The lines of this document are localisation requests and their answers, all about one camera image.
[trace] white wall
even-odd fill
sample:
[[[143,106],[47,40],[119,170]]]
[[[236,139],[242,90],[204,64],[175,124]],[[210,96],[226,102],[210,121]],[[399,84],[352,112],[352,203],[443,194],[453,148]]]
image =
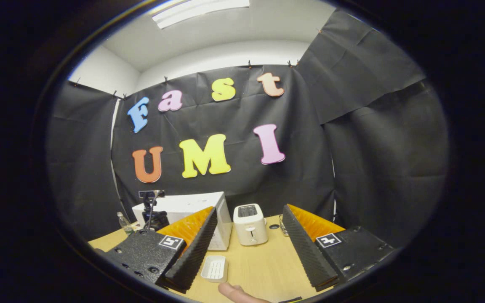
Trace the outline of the white wall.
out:
[[[69,80],[116,96],[133,94],[140,72],[116,54],[99,46],[79,64]]]
[[[222,44],[202,48],[171,58],[144,71],[138,78],[135,92],[169,79],[222,67],[281,64],[290,60],[295,65],[308,49],[309,43],[286,40],[260,40]]]

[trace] white toaster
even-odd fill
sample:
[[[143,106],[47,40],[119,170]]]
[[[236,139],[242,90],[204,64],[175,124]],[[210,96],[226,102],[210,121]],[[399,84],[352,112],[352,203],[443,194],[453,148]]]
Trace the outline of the white toaster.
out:
[[[267,242],[265,218],[259,205],[241,205],[233,211],[233,225],[241,245],[258,245]]]

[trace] plastic bottle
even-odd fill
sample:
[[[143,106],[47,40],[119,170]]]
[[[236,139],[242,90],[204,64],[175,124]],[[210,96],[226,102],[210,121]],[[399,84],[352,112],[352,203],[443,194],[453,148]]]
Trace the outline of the plastic bottle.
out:
[[[131,226],[131,223],[123,216],[123,213],[117,211],[117,217],[119,217],[119,225],[123,228],[123,230],[127,233],[127,235],[133,234],[134,229]]]

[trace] ceiling light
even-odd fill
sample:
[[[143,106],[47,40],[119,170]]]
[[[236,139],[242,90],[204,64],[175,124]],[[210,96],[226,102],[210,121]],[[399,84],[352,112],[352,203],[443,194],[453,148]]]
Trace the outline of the ceiling light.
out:
[[[163,10],[165,10],[166,8],[169,8],[170,6],[174,6],[174,5],[177,5],[181,2],[185,2],[185,1],[188,1],[188,0],[169,0],[169,1],[166,1],[160,5],[157,5],[155,8],[153,8],[152,10],[149,11],[149,14],[150,15],[156,15],[158,12],[161,12]]]
[[[175,0],[175,3],[169,1],[164,3],[165,6],[163,8],[167,7],[165,10],[161,11],[163,8],[159,8],[160,6],[153,10],[160,11],[152,16],[152,19],[160,29],[208,12],[250,7],[250,0],[190,0],[177,4],[179,2],[182,1]]]

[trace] yellow foam letter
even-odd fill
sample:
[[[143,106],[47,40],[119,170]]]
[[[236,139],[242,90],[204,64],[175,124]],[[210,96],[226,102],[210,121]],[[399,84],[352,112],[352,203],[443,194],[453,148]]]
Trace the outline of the yellow foam letter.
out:
[[[233,79],[226,77],[224,79],[218,79],[212,83],[212,98],[214,101],[230,100],[235,96],[235,88]]]
[[[194,164],[202,175],[206,174],[209,161],[211,162],[209,172],[213,175],[231,171],[231,166],[227,164],[224,154],[225,140],[226,136],[223,134],[210,136],[204,150],[198,146],[194,139],[181,142],[179,147],[183,149],[184,154],[183,177],[193,178],[198,175],[198,172],[194,169]]]

